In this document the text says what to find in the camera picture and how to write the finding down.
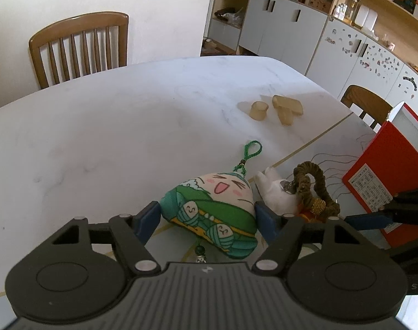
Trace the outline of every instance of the black handle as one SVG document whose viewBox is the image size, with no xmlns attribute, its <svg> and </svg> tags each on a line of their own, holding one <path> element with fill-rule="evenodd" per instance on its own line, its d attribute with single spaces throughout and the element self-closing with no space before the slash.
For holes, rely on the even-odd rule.
<svg viewBox="0 0 418 330">
<path fill-rule="evenodd" d="M 367 51 L 367 49 L 368 49 L 368 43 L 365 43 L 364 51 L 362 52 L 362 55 L 360 57 L 363 57 L 365 55 L 365 52 Z"/>
<path fill-rule="evenodd" d="M 359 50 L 360 45 L 362 44 L 362 40 L 361 39 L 357 39 L 356 41 L 358 41 L 358 45 L 356 47 L 356 50 L 354 51 L 354 53 L 357 53 L 357 51 Z"/>
</svg>

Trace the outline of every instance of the chair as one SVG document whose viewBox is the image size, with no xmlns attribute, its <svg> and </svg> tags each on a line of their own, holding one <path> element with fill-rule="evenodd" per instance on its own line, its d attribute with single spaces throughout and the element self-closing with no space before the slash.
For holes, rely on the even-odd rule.
<svg viewBox="0 0 418 330">
<path fill-rule="evenodd" d="M 363 119 L 366 114 L 370 115 L 374 119 L 371 129 L 374 129 L 377 124 L 382 125 L 392 109 L 391 105 L 377 94 L 355 85 L 348 87 L 341 102 L 349 108 L 353 104 L 361 108 L 363 112 L 360 114 L 360 119 Z"/>
<path fill-rule="evenodd" d="M 100 66 L 99 39 L 97 37 L 98 29 L 105 29 L 105 51 L 106 51 L 106 67 L 111 69 L 111 46 L 109 37 L 109 28 L 118 26 L 118 61 L 119 67 L 127 65 L 127 42 L 128 42 L 128 20 L 129 16 L 120 12 L 95 12 L 70 17 L 65 20 L 55 22 L 47 26 L 33 35 L 28 42 L 30 48 L 33 67 L 38 77 L 41 89 L 49 86 L 47 76 L 45 75 L 44 65 L 41 57 L 40 48 L 44 45 L 48 46 L 51 71 L 54 83 L 59 84 L 58 69 L 56 68 L 56 60 L 54 58 L 53 41 L 59 41 L 59 49 L 61 53 L 61 63 L 65 81 L 70 80 L 69 66 L 67 63 L 67 55 L 65 53 L 64 38 L 70 39 L 72 67 L 74 69 L 73 78 L 80 77 L 79 62 L 77 57 L 75 35 L 82 35 L 82 52 L 83 67 L 85 74 L 91 74 L 89 65 L 88 45 L 86 40 L 86 32 L 92 31 L 94 39 L 94 62 L 96 71 L 102 71 Z"/>
</svg>

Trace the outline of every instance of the green bead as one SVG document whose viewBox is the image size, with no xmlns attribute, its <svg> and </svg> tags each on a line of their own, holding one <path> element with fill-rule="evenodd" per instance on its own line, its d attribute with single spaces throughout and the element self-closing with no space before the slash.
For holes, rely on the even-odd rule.
<svg viewBox="0 0 418 330">
<path fill-rule="evenodd" d="M 195 247 L 195 254 L 196 255 L 204 255 L 206 253 L 206 249 L 203 246 L 196 246 Z"/>
</svg>

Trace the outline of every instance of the red box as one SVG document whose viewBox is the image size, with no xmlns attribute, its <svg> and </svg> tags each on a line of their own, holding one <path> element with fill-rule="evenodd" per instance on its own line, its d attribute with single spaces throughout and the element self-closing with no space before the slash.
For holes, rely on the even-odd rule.
<svg viewBox="0 0 418 330">
<path fill-rule="evenodd" d="M 362 156 L 342 178 L 367 212 L 392 195 L 418 188 L 418 116 L 404 102 L 389 114 Z M 418 238 L 418 226 L 394 224 L 382 230 L 392 247 Z"/>
</svg>

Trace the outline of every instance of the closed eye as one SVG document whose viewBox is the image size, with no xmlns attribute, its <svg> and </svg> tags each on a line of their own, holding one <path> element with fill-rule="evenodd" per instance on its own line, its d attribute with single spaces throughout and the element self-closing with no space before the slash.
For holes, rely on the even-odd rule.
<svg viewBox="0 0 418 330">
<path fill-rule="evenodd" d="M 235 181 L 235 180 L 232 180 L 232 182 L 236 185 L 236 186 L 238 186 L 240 189 L 245 189 L 245 184 L 243 184 L 243 183 L 241 183 L 241 182 L 239 182 L 239 181 Z"/>
</svg>

